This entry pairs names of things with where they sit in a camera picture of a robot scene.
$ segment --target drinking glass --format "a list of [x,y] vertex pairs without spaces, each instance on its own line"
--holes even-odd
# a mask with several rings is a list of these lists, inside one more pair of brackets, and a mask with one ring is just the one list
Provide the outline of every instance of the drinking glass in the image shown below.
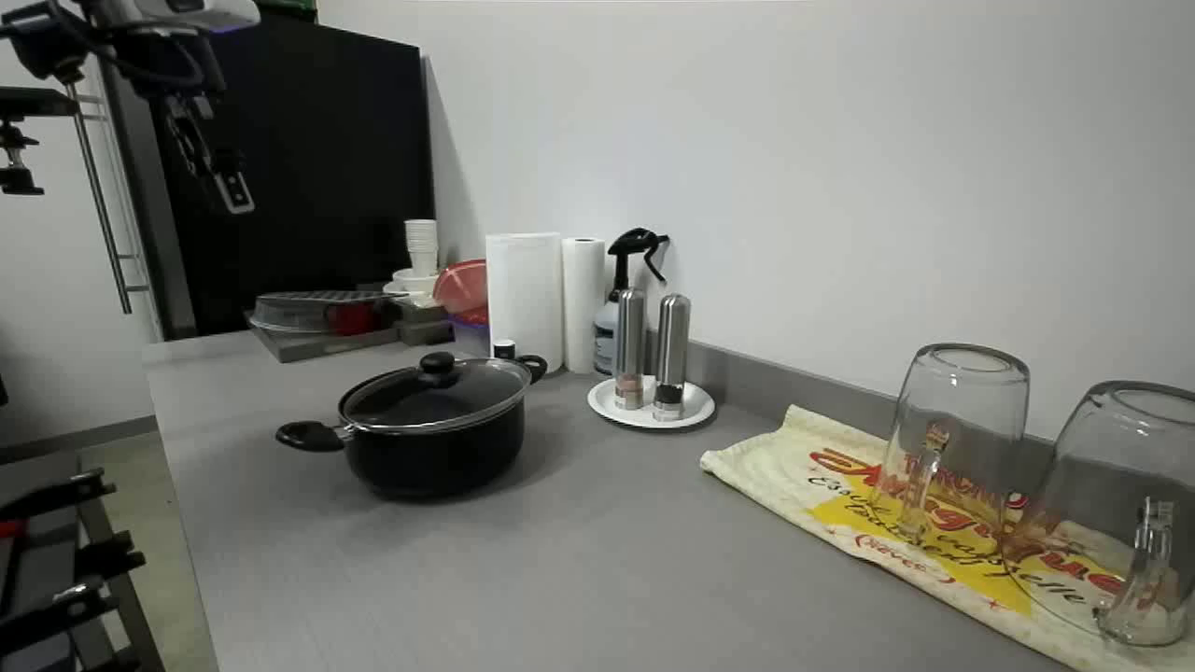
[[993,556],[1026,405],[1033,370],[1019,359],[980,344],[923,348],[903,373],[878,470],[878,518],[955,562]]
[[1195,393],[1107,380],[1074,411],[1011,556],[1066,619],[1130,648],[1191,628]]

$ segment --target paper towel roll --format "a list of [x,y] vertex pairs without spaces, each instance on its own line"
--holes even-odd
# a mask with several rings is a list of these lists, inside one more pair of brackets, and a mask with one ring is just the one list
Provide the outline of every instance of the paper towel roll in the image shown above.
[[566,359],[559,236],[485,236],[489,340],[516,340],[520,355]]
[[594,373],[594,319],[604,303],[604,242],[566,241],[566,370]]

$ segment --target gray countertop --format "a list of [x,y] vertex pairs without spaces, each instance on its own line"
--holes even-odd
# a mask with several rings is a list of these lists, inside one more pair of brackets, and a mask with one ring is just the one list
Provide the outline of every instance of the gray countertop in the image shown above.
[[251,333],[150,348],[220,670],[1054,670],[701,473],[706,449],[775,431],[740,409],[634,435],[592,416],[598,378],[551,378],[516,470],[440,506],[379,500],[344,457],[273,442],[418,355],[281,365]]

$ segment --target kitchen towel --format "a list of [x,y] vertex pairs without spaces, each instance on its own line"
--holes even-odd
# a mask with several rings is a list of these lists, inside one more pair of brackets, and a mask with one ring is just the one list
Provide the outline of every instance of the kitchen towel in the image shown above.
[[566,364],[559,236],[485,236],[489,340],[516,340],[520,355]]
[[604,242],[566,241],[566,370],[594,373],[594,319],[604,299]]
[[1076,570],[1089,567],[1081,556],[1042,552],[1009,570],[993,556],[967,552],[967,538],[983,532],[965,512],[933,516],[942,547],[914,548],[894,538],[869,516],[882,452],[882,437],[787,409],[779,435],[706,452],[701,468],[845,556],[878,564],[1062,666],[1108,672],[1195,670],[1195,640],[1166,650],[1107,644],[1090,628],[1090,604],[1074,604],[1081,597],[1074,583],[1095,580],[1095,570]]

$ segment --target white plate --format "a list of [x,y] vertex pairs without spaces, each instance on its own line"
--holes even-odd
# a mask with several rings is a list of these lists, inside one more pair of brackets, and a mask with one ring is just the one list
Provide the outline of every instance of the white plate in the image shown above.
[[699,385],[684,385],[684,416],[679,419],[654,419],[654,400],[659,400],[659,378],[644,378],[644,409],[628,411],[618,405],[612,396],[612,378],[604,378],[601,385],[592,388],[592,409],[594,416],[620,422],[620,426],[634,426],[634,431],[654,431],[654,435],[674,435],[674,431],[688,431],[688,426],[701,426],[706,419],[713,419],[713,396]]

